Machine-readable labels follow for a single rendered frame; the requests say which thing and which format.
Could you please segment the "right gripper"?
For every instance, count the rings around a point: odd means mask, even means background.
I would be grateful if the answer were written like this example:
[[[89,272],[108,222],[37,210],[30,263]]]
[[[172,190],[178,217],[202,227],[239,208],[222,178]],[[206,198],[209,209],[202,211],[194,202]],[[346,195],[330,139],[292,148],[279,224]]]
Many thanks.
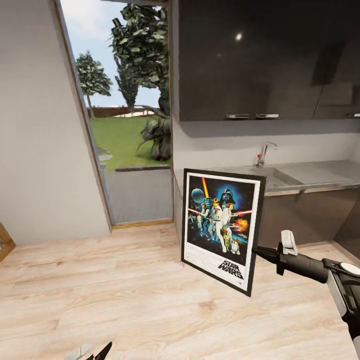
[[[283,252],[283,243],[279,242],[278,248],[258,246],[257,249],[251,249],[256,255],[276,264],[276,273],[283,276],[284,270],[288,270],[295,274],[308,278],[310,274],[310,260],[309,256],[298,253],[293,255],[291,253],[285,254]]]

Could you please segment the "poster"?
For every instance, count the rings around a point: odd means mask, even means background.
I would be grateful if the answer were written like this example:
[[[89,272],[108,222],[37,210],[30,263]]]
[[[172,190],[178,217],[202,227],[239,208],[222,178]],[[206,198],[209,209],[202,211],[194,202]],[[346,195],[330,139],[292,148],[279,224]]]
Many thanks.
[[[251,297],[266,176],[184,168],[181,261]]]

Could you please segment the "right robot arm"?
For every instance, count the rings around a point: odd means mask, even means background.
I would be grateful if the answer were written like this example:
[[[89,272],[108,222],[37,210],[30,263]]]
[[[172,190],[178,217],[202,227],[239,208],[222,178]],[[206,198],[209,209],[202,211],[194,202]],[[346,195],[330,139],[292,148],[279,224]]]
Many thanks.
[[[318,260],[297,252],[293,232],[281,231],[278,248],[258,246],[251,250],[276,264],[276,273],[284,270],[327,284],[360,360],[360,269],[345,262],[323,258]]]

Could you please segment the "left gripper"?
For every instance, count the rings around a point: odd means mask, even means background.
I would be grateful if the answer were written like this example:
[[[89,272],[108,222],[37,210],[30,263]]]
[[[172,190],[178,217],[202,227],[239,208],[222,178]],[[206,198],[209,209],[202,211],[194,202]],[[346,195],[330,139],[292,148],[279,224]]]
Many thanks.
[[[112,342],[106,345],[94,358],[95,360],[104,360],[112,347]],[[93,356],[90,356],[87,360],[93,360]]]

